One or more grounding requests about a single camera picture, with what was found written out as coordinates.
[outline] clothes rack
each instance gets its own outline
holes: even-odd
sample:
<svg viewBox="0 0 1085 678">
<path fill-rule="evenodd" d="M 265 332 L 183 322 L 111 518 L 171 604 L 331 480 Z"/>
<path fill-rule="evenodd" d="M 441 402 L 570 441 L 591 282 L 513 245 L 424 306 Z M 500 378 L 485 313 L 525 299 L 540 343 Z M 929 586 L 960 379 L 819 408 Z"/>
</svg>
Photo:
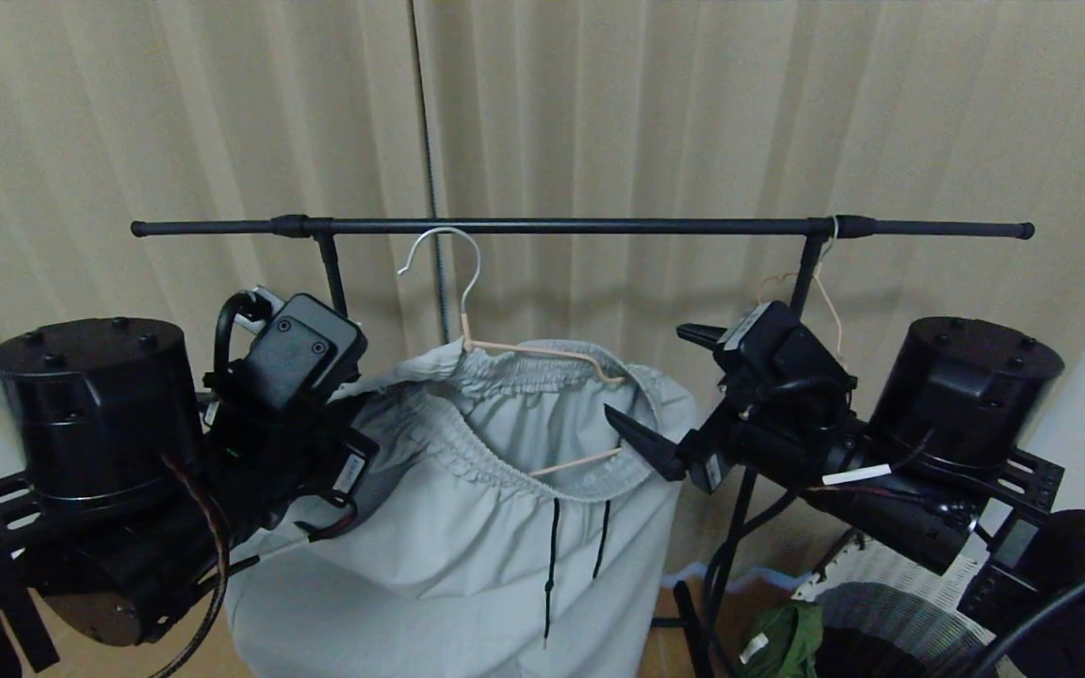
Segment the clothes rack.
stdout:
<svg viewBox="0 0 1085 678">
<path fill-rule="evenodd" d="M 801 317 L 810 293 L 815 267 L 822 248 L 831 239 L 870 235 L 963 235 L 972 238 L 1017 238 L 1029 240 L 1033 223 L 943 222 L 943 220 L 883 220 L 865 216 L 837 215 L 831 218 L 309 218 L 285 215 L 271 219 L 182 220 L 181 222 L 132 222 L 132 235 L 190 234 L 272 234 L 284 238 L 310 238 L 318 243 L 324 265 L 329 296 L 334 308 L 348 315 L 346 295 L 337 261 L 336 235 L 418 234 L 432 228 L 452 227 L 473 235 L 569 234 L 569 235 L 801 235 L 804 241 L 789 307 Z M 745 469 L 744 481 L 731 512 L 728 535 L 746 520 L 756 484 L 756 472 Z M 714 678 L 711 662 L 711 635 L 726 596 L 726 584 L 735 562 L 735 548 L 725 553 L 723 575 L 711 590 L 710 604 L 699 618 L 689 587 L 681 581 L 673 589 L 679 617 L 655 618 L 653 627 L 680 627 L 685 630 L 697 678 Z"/>
</svg>

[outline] hanger bar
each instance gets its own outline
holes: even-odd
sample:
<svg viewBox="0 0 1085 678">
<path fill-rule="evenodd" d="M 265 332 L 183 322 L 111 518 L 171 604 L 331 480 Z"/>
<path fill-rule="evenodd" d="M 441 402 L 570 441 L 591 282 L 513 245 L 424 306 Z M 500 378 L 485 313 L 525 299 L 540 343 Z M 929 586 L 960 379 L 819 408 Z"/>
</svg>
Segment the hanger bar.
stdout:
<svg viewBox="0 0 1085 678">
<path fill-rule="evenodd" d="M 852 239 L 867 235 L 966 235 L 1029 240 L 1033 223 L 959 222 L 959 220 L 880 220 L 840 215 L 839 234 L 832 218 L 307 218 L 288 215 L 258 220 L 133 220 L 132 235 L 225 234 L 271 232 L 288 238 L 317 235 L 396 234 L 425 232 L 449 226 L 473 235 L 822 235 Z"/>
</svg>

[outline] beige curtain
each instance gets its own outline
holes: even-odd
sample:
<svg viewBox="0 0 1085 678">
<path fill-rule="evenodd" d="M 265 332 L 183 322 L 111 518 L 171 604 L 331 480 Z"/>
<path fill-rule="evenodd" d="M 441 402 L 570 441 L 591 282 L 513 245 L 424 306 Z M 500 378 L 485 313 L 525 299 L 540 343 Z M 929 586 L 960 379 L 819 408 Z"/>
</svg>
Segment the beige curtain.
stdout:
<svg viewBox="0 0 1085 678">
<path fill-rule="evenodd" d="M 167 318 L 203 372 L 234 289 L 327 295 L 316 248 L 136 240 L 130 220 L 426 216 L 432 190 L 441 216 L 471 218 L 1033 220 L 1027 243 L 832 248 L 822 282 L 857 409 L 923 315 L 988 318 L 1075 360 L 1085 3 L 0 3 L 0 340 L 93 315 Z M 441 341 L 431 266 L 393 273 L 411 240 L 339 241 L 367 372 Z M 591 340 L 674 374 L 706 408 L 715 367 L 673 327 L 735 321 L 801 245 L 480 241 L 478 336 Z M 447 244 L 445 263 L 454 293 L 470 253 Z M 806 321 L 834 343 L 817 293 Z M 763 485 L 758 502 L 775 495 Z M 731 501 L 731 488 L 686 490 L 668 565 L 705 557 Z M 796 508 L 740 566 L 804 567 L 839 528 Z"/>
</svg>

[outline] wooden floor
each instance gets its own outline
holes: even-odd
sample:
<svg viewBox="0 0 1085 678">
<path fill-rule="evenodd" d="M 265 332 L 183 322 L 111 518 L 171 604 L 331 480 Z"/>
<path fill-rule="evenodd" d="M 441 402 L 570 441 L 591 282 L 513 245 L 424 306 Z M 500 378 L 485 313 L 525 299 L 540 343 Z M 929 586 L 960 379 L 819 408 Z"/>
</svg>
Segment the wooden floor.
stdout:
<svg viewBox="0 0 1085 678">
<path fill-rule="evenodd" d="M 702 597 L 702 584 L 690 580 L 690 592 L 693 600 Z M 723 613 L 718 615 L 718 636 L 723 639 L 728 652 L 738 652 L 740 640 L 744 637 L 753 614 L 775 604 L 784 597 L 783 591 L 773 589 L 765 584 L 757 584 L 737 596 L 728 596 L 724 600 Z M 107 648 L 93 640 L 69 630 L 56 618 L 44 604 L 39 604 L 41 614 L 53 642 L 61 653 L 61 662 L 39 674 L 41 678 L 104 678 L 135 677 L 150 675 L 159 669 L 174 653 L 187 643 L 194 630 L 195 624 L 203 616 L 203 604 L 187 614 L 183 623 L 178 624 L 161 643 L 139 648 Z M 661 589 L 655 604 L 658 617 L 676 617 L 676 603 L 673 602 L 672 589 Z M 30 670 L 25 675 L 35 677 Z M 178 678 L 248 678 L 250 670 L 239 660 L 232 649 L 232 637 L 229 637 L 228 624 L 220 618 L 212 628 L 200 651 L 190 657 L 187 666 L 177 674 Z M 680 628 L 652 628 L 647 637 L 644 656 L 639 667 L 639 678 L 692 678 L 693 670 L 689 665 L 689 651 L 685 645 L 685 634 Z"/>
</svg>

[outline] clothes hanger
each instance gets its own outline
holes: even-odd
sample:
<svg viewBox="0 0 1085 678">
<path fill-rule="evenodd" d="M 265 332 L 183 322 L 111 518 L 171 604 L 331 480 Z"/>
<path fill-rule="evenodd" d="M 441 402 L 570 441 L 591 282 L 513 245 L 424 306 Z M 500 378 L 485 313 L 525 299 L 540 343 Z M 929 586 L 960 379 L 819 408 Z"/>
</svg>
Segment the clothes hanger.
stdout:
<svg viewBox="0 0 1085 678">
<path fill-rule="evenodd" d="M 474 238 L 471 238 L 464 231 L 461 231 L 460 229 L 451 226 L 441 226 L 438 228 L 431 228 L 430 231 L 422 232 L 422 234 L 418 236 L 418 240 L 414 241 L 412 247 L 409 248 L 408 259 L 406 259 L 404 267 L 400 267 L 400 269 L 396 271 L 396 274 L 408 273 L 409 267 L 412 267 L 412 258 L 414 254 L 418 253 L 418 246 L 421 245 L 423 241 L 425 241 L 425 236 L 433 235 L 435 234 L 435 232 L 450 232 L 452 235 L 460 235 L 465 241 L 468 241 L 468 243 L 471 244 L 471 248 L 474 250 L 474 274 L 471 276 L 471 282 L 469 282 L 468 286 L 463 290 L 463 296 L 460 296 L 460 328 L 463 331 L 463 350 L 465 353 L 471 353 L 471 350 L 474 350 L 474 348 L 478 347 L 478 348 L 488 348 L 488 350 L 495 350 L 495 351 L 539 354 L 545 356 L 565 357 L 565 359 L 585 360 L 587 361 L 587 363 L 593 366 L 593 369 L 596 370 L 597 373 L 597 378 L 600 379 L 600 381 L 605 383 L 621 383 L 625 381 L 624 376 L 611 376 L 610 374 L 605 374 L 605 370 L 602 370 L 602 364 L 600 364 L 599 361 L 595 360 L 593 357 L 586 356 L 584 354 L 577 354 L 573 351 L 560 351 L 560 350 L 554 350 L 554 348 L 538 348 L 534 346 L 513 346 L 512 344 L 476 342 L 476 340 L 471 338 L 471 325 L 468 322 L 468 315 L 467 315 L 467 297 L 468 295 L 470 295 L 471 289 L 475 286 L 475 282 L 480 280 L 480 271 L 482 271 L 482 265 L 483 265 L 483 254 L 482 251 L 480 251 L 480 244 L 476 243 Z M 556 464 L 556 466 L 540 468 L 538 469 L 538 471 L 529 472 L 529 476 L 539 477 L 542 475 L 554 473 L 557 471 L 563 471 L 563 469 L 565 468 L 580 466 L 582 464 L 595 462 L 595 460 L 605 460 L 612 458 L 612 456 L 621 451 L 622 447 L 617 446 L 614 447 L 614 449 L 612 450 L 605 452 L 599 452 L 596 455 L 590 455 L 584 459 L 570 460 L 569 462 L 565 463 Z"/>
</svg>

